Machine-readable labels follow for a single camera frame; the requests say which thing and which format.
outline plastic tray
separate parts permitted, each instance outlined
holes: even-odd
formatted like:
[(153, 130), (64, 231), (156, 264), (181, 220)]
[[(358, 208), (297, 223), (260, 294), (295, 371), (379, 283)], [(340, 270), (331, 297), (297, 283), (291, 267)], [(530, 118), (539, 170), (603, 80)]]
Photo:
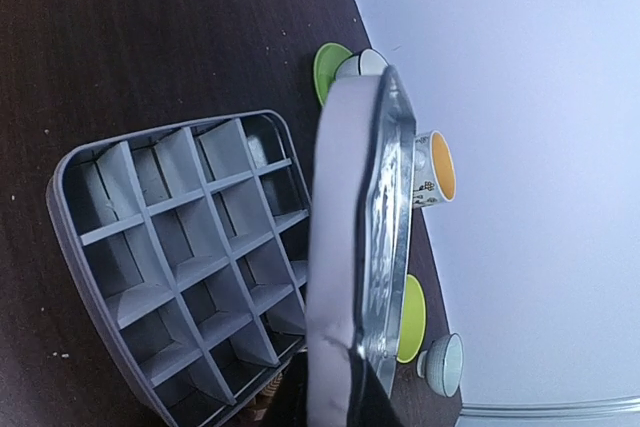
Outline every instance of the plastic tray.
[(274, 112), (78, 147), (47, 203), (98, 332), (168, 425), (223, 423), (303, 347), (310, 200)]

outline storage organizer box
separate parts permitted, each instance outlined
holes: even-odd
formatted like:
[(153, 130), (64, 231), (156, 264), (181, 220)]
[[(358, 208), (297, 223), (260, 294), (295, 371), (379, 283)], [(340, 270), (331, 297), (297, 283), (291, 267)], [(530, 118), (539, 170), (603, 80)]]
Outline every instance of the storage organizer box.
[(274, 112), (79, 147), (47, 203), (98, 332), (168, 425), (225, 422), (303, 347), (310, 200)]

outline table surface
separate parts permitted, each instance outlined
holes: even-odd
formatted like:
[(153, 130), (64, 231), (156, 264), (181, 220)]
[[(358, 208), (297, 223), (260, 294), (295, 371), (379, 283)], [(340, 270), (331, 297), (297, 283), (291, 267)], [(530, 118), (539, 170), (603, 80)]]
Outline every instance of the table surface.
[[(328, 41), (369, 45), (353, 0), (0, 0), (1, 425), (162, 425), (127, 388), (62, 258), (44, 201), (58, 160), (97, 139), (268, 108), (309, 182), (311, 66)], [(428, 345), (448, 328), (420, 215), (410, 270), (428, 296)], [(413, 364), (398, 370), (407, 426), (454, 425), (459, 396), (436, 397)]]

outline white mug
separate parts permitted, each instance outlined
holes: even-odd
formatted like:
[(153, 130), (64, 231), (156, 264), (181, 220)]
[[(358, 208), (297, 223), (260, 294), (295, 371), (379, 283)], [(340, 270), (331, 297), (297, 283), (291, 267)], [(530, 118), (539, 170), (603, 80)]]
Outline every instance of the white mug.
[(451, 202), (456, 195), (456, 173), (444, 136), (437, 130), (419, 134), (415, 147), (413, 207)]
[(343, 77), (357, 77), (359, 75), (382, 75), (389, 64), (373, 49), (365, 49), (360, 54), (352, 55), (345, 60), (338, 71), (336, 79)]

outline green saucer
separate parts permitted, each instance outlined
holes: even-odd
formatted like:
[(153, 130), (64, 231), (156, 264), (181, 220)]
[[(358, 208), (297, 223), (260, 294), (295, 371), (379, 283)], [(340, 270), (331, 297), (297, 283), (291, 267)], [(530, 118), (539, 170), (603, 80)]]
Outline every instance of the green saucer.
[(320, 105), (324, 106), (329, 95), (329, 87), (336, 80), (338, 67), (353, 55), (346, 47), (329, 42), (318, 49), (313, 60), (313, 83)]

